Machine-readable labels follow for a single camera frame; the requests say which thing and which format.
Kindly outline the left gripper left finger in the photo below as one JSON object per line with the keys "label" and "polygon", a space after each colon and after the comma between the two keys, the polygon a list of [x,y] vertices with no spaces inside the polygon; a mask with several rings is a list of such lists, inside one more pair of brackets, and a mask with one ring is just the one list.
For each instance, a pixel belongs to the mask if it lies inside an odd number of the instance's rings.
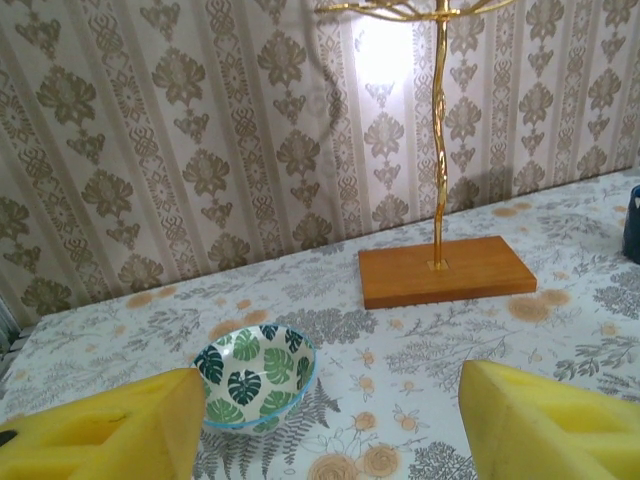
{"label": "left gripper left finger", "polygon": [[1,426],[4,479],[189,479],[203,381],[180,368]]}

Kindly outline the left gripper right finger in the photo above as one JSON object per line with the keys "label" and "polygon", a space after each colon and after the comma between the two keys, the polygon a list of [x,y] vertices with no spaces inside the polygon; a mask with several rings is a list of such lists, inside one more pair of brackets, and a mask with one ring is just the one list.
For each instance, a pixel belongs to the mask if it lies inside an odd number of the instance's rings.
{"label": "left gripper right finger", "polygon": [[639,406],[486,360],[458,402],[481,479],[636,479]]}

